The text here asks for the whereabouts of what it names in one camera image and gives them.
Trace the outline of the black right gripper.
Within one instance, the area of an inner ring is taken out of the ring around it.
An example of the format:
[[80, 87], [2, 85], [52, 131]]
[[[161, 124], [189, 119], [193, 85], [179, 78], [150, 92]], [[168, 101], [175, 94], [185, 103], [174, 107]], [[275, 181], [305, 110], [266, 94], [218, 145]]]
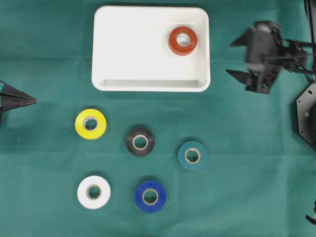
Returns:
[[281, 25], [273, 21], [255, 22], [230, 47], [246, 46], [245, 63], [249, 72], [226, 70], [238, 82], [246, 85], [246, 90], [269, 94], [280, 71], [279, 66], [269, 57], [280, 56], [282, 48]]

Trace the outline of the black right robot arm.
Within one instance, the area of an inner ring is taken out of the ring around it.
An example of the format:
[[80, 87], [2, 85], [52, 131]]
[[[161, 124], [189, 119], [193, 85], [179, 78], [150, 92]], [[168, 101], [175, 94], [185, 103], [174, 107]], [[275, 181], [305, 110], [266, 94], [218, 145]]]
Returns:
[[286, 39], [283, 45], [281, 25], [273, 21], [257, 21], [247, 29], [231, 47], [246, 46], [245, 63], [247, 72], [226, 70], [238, 82], [245, 85], [246, 91], [269, 94], [281, 69], [290, 72], [312, 74], [315, 69], [306, 69], [310, 53], [303, 47], [315, 48], [315, 43]]

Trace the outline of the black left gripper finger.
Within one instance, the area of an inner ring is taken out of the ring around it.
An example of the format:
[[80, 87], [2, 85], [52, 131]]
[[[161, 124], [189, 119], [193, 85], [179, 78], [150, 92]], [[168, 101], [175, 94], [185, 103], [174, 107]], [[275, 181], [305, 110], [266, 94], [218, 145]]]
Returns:
[[9, 110], [17, 109], [20, 107], [26, 107], [29, 105], [36, 104], [36, 101], [32, 100], [18, 100], [18, 101], [9, 101], [9, 100], [1, 100], [0, 102], [0, 116], [4, 112], [7, 112]]
[[16, 89], [15, 87], [12, 87], [3, 81], [0, 81], [0, 95], [36, 101], [36, 98]]

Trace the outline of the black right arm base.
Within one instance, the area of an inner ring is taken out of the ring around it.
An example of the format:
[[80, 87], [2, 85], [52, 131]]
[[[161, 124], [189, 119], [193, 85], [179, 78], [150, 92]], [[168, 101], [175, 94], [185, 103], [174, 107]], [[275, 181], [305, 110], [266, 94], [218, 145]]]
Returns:
[[301, 137], [316, 149], [316, 83], [313, 82], [296, 101]]

